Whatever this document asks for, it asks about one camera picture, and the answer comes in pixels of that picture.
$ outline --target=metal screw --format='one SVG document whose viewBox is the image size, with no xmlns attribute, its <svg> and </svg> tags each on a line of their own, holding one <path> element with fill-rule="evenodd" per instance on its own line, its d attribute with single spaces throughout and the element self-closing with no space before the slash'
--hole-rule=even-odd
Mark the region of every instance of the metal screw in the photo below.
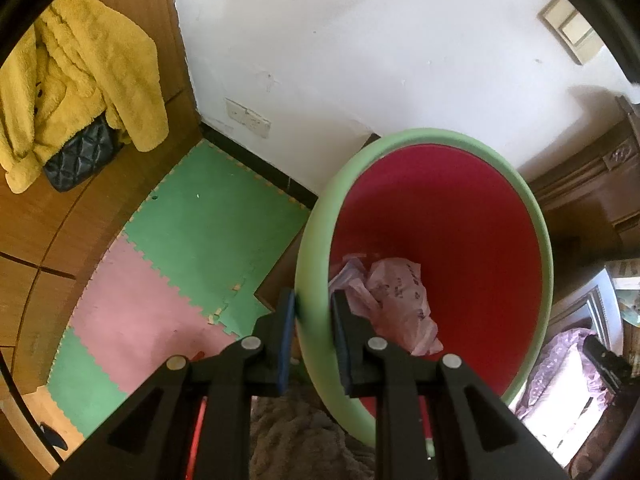
<svg viewBox="0 0 640 480">
<path fill-rule="evenodd" d="M 388 343 L 385 338 L 376 336 L 369 339 L 367 345 L 369 345 L 369 348 L 372 350 L 384 350 Z"/>
<path fill-rule="evenodd" d="M 447 354 L 442 358 L 442 364 L 444 364 L 447 368 L 460 368 L 462 364 L 462 359 L 455 354 Z"/>
<path fill-rule="evenodd" d="M 250 335 L 242 339 L 242 342 L 240 344 L 242 345 L 242 348 L 244 348 L 245 350 L 255 350 L 257 348 L 260 348 L 262 341 L 260 341 L 259 337 L 256 337 L 255 335 Z"/>
<path fill-rule="evenodd" d="M 166 360 L 169 370 L 182 370 L 187 365 L 187 358 L 183 355 L 173 355 Z"/>
</svg>

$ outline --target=gray carpet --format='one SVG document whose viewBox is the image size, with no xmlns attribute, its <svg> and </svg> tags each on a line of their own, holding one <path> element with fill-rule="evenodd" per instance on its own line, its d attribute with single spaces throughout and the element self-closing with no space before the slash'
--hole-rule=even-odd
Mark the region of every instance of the gray carpet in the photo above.
<svg viewBox="0 0 640 480">
<path fill-rule="evenodd" d="M 312 386 L 254 400 L 251 480 L 370 480 L 375 453 L 329 418 Z"/>
</svg>

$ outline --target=black handbag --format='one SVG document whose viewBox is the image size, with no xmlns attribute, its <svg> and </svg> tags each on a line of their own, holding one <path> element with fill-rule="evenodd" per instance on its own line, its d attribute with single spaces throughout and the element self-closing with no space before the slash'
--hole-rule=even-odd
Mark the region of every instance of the black handbag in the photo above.
<svg viewBox="0 0 640 480">
<path fill-rule="evenodd" d="M 68 191 L 100 171 L 119 148 L 118 133 L 102 114 L 69 139 L 43 170 L 56 190 Z"/>
</svg>

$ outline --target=light switch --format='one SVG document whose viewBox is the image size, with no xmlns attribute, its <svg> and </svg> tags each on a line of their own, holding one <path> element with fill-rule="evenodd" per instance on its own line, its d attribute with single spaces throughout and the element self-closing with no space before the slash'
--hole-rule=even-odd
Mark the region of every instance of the light switch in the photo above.
<svg viewBox="0 0 640 480">
<path fill-rule="evenodd" d="M 604 46 L 593 27 L 569 0 L 553 0 L 542 18 L 579 64 L 592 59 Z"/>
<path fill-rule="evenodd" d="M 577 45 L 593 29 L 589 22 L 584 19 L 584 16 L 574 10 L 569 19 L 562 24 L 560 30 L 564 32 L 564 35 L 571 41 L 572 45 Z"/>
</svg>

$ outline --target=black object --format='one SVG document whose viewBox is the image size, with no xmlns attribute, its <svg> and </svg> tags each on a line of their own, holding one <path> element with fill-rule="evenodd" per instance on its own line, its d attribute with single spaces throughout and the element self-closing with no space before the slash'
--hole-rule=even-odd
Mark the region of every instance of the black object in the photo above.
<svg viewBox="0 0 640 480">
<path fill-rule="evenodd" d="M 69 446 L 66 444 L 65 439 L 51 426 L 41 422 L 40 429 L 42 433 L 44 433 L 44 438 L 46 438 L 52 446 L 59 447 L 63 451 L 69 451 Z"/>
<path fill-rule="evenodd" d="M 607 350 L 596 336 L 590 335 L 584 339 L 582 352 L 593 363 L 606 387 L 616 397 L 626 395 L 632 390 L 630 386 L 633 383 L 640 386 L 638 380 L 631 378 L 631 365 L 611 350 Z"/>
<path fill-rule="evenodd" d="M 43 170 L 57 191 L 68 191 L 100 171 L 117 151 L 118 133 L 102 114 L 65 142 Z"/>
</svg>

